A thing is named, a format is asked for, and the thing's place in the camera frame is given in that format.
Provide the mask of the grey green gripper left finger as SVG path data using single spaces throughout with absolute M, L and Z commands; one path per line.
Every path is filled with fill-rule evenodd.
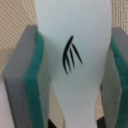
M 15 128 L 48 128 L 49 75 L 37 26 L 27 26 L 2 76 Z

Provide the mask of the grey green gripper right finger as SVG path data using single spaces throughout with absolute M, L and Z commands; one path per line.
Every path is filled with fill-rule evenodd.
M 128 128 L 128 34 L 120 27 L 112 29 L 101 97 L 106 128 Z

